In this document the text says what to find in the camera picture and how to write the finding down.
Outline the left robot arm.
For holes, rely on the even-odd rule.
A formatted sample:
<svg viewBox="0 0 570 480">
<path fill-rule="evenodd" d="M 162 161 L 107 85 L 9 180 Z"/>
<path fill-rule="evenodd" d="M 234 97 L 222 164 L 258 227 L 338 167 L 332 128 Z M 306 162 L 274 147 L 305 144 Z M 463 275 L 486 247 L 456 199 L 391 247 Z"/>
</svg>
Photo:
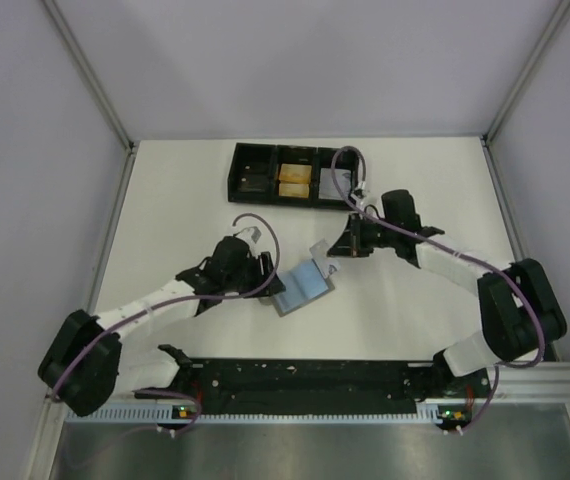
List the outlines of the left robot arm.
<svg viewBox="0 0 570 480">
<path fill-rule="evenodd" d="M 154 292 L 99 314 L 67 316 L 37 375 L 75 414 L 87 416 L 111 397 L 167 388 L 184 358 L 149 339 L 174 321 L 194 318 L 224 300 L 261 298 L 277 283 L 279 253 L 256 253 L 245 234 L 224 237 L 212 255 Z"/>
</svg>

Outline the gold credit card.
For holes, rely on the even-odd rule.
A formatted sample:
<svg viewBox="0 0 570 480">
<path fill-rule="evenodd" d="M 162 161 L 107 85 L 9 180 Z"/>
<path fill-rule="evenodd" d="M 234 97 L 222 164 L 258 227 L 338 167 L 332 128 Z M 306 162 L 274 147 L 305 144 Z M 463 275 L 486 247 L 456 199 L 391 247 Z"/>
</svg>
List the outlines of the gold credit card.
<svg viewBox="0 0 570 480">
<path fill-rule="evenodd" d="M 308 184 L 281 182 L 278 195 L 281 197 L 308 198 L 310 187 Z"/>
</svg>

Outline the grey card holder wallet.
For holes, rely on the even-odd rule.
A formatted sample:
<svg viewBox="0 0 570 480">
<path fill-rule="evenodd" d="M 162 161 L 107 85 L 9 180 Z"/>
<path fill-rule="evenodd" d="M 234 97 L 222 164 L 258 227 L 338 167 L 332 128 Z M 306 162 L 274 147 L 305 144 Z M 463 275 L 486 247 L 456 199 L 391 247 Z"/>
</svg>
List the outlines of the grey card holder wallet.
<svg viewBox="0 0 570 480">
<path fill-rule="evenodd" d="M 324 277 L 316 261 L 309 258 L 288 270 L 278 269 L 277 277 L 285 289 L 259 300 L 262 306 L 275 309 L 280 317 L 306 307 L 335 290 L 330 277 Z"/>
</svg>

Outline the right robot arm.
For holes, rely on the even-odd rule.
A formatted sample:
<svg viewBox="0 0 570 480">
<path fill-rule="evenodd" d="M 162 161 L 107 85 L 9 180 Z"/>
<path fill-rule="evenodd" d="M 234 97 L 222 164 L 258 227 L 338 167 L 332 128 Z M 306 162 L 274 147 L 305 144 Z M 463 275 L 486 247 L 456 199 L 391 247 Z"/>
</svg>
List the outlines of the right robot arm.
<svg viewBox="0 0 570 480">
<path fill-rule="evenodd" d="M 390 248 L 412 266 L 439 275 L 479 301 L 480 327 L 437 352 L 430 377 L 437 388 L 484 368 L 513 365 L 534 352 L 540 362 L 546 346 L 567 332 L 567 322 L 540 262 L 497 261 L 458 245 L 437 227 L 422 224 L 412 195 L 393 190 L 382 197 L 382 217 L 373 216 L 353 196 L 351 212 L 331 257 L 365 258 Z"/>
</svg>

